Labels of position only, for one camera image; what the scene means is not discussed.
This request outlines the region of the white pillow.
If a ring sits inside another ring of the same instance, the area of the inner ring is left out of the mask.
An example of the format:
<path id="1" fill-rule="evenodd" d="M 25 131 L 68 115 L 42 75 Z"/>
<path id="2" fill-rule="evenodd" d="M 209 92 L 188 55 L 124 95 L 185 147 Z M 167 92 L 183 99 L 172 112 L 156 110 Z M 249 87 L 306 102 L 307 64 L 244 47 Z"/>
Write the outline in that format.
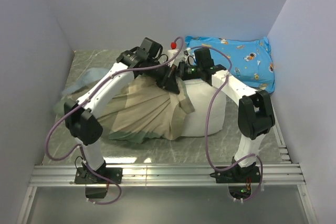
<path id="1" fill-rule="evenodd" d="M 205 133 L 205 122 L 210 101 L 217 90 L 201 79 L 186 80 L 187 95 L 194 107 L 194 112 L 184 120 L 183 137 L 202 137 Z M 208 135 L 223 129 L 226 110 L 226 95 L 219 92 L 216 96 L 209 116 Z"/>

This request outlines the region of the grey-blue pillowcase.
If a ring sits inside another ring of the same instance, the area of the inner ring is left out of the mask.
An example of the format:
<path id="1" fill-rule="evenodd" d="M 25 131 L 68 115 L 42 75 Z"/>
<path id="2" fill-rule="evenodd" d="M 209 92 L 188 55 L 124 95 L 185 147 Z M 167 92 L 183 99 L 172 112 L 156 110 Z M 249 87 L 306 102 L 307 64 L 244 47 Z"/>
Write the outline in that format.
<path id="1" fill-rule="evenodd" d="M 64 97 L 66 95 L 72 94 L 79 91 L 83 87 L 101 80 L 107 73 L 109 69 L 107 68 L 90 68 L 84 71 L 81 77 L 71 86 L 65 88 L 61 95 Z"/>

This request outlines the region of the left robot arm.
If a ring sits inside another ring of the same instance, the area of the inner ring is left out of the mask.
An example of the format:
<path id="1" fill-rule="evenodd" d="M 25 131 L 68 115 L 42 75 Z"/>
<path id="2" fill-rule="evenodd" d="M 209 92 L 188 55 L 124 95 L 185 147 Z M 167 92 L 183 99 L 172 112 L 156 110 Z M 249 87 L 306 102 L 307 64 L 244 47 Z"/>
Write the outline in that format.
<path id="1" fill-rule="evenodd" d="M 140 46 L 122 52 L 108 73 L 87 93 L 76 101 L 65 102 L 65 125 L 80 146 L 88 168 L 87 177 L 93 183 L 102 182 L 106 176 L 106 162 L 99 143 L 103 127 L 98 118 L 112 98 L 141 74 L 153 78 L 160 88 L 179 93 L 173 62 L 183 46 L 177 46 L 175 41 L 171 45 L 172 56 L 166 62 L 159 63 L 162 45 L 148 37 L 144 38 Z"/>

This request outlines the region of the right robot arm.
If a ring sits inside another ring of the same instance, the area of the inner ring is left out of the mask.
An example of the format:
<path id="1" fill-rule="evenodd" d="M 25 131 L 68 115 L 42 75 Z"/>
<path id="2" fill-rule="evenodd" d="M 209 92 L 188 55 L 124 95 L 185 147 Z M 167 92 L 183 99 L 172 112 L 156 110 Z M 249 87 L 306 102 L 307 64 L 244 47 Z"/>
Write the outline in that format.
<path id="1" fill-rule="evenodd" d="M 243 182 L 249 177 L 249 167 L 260 159 L 259 147 L 265 135 L 275 125 L 275 115 L 270 94 L 266 90 L 256 90 L 235 78 L 230 68 L 216 65 L 211 57 L 212 47 L 197 46 L 187 48 L 185 53 L 194 52 L 195 64 L 189 65 L 181 60 L 177 67 L 177 74 L 182 80 L 202 79 L 216 89 L 210 100 L 213 104 L 216 96 L 222 92 L 238 106 L 238 128 L 241 139 L 238 150 L 233 157 L 233 163 L 225 168 L 214 166 L 211 168 L 218 173 L 231 170 L 232 178 Z"/>

